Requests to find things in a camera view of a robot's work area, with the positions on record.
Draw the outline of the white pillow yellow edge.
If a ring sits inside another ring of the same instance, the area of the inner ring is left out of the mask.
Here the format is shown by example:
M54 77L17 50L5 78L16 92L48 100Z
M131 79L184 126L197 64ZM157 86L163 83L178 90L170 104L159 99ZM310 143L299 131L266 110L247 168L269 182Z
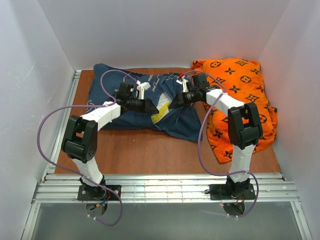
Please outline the white pillow yellow edge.
M151 121L156 124L161 121L168 113L169 113L169 105L171 103L170 96L163 92L158 100L158 104L156 108L158 109L158 113L153 114L151 116Z

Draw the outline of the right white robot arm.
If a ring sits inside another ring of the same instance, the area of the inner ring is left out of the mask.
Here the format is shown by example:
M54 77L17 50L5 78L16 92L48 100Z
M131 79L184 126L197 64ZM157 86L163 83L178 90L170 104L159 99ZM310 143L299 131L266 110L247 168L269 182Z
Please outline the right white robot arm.
M176 82L182 85L168 106L169 109L204 102L227 116L227 134L232 143L231 167L226 173L227 183L240 187L249 183L249 169L254 148L263 136L263 128L257 105L244 103L226 93L220 86L211 86L206 73L191 77L193 83L182 73Z

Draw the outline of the dark blue pillowcase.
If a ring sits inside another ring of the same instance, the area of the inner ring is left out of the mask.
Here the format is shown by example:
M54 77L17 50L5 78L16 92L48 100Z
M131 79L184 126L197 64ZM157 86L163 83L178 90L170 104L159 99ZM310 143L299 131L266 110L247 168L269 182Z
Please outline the dark blue pillowcase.
M149 82L150 88L145 92L145 97L151 99L157 107L160 95L165 92L171 98L182 91L182 86L176 82L178 73L142 74L124 69L117 69L102 63L93 67L92 80L88 97L86 113L93 110L93 106L102 105L111 101L109 95L115 95L120 83L135 84L137 81ZM168 135L185 141L198 140L201 122L197 111L192 106L169 109L169 113L159 122L154 124L151 120L153 114L127 111L119 118L104 126L104 129L137 130L151 129L164 131Z

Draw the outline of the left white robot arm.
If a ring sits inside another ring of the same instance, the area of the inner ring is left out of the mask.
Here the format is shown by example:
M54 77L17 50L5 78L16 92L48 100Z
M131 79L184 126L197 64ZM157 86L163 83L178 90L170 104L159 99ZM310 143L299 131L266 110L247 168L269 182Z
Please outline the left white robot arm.
M61 149L72 159L81 175L81 182L90 187L103 184L104 176L98 168L95 155L98 132L128 111L158 114L159 110L145 92L148 82L138 82L137 87L121 83L113 101L106 101L89 113L73 115L68 119Z

